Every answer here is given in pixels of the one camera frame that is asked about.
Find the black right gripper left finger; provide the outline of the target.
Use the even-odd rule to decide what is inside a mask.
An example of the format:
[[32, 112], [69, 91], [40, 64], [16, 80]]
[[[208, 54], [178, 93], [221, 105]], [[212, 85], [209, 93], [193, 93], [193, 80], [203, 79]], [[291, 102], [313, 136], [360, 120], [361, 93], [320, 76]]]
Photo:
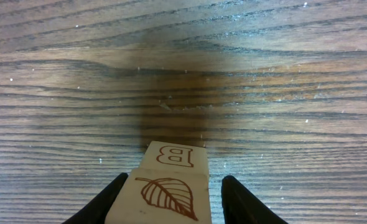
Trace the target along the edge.
[[63, 224], [104, 224], [106, 215], [127, 178], [127, 173], [119, 174], [95, 198]]

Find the wooden B block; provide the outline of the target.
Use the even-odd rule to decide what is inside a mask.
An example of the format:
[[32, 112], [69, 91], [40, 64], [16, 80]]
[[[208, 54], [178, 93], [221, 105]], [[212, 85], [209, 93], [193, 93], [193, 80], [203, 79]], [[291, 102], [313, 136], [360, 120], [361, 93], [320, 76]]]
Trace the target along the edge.
[[209, 176], [205, 148], [160, 141], [150, 143], [139, 167]]

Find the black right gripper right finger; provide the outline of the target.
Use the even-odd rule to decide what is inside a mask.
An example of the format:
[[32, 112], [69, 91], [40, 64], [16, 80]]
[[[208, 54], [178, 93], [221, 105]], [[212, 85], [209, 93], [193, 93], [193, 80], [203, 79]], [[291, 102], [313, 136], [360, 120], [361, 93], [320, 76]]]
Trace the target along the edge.
[[232, 175], [222, 180], [225, 224], [287, 224]]

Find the wooden leaf number two block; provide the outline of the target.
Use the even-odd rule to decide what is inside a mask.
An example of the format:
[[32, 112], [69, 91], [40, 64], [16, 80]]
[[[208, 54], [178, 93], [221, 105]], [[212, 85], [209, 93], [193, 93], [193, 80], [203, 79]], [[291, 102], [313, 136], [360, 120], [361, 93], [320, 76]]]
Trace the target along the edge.
[[134, 169], [111, 206], [110, 224], [210, 224], [208, 177]]

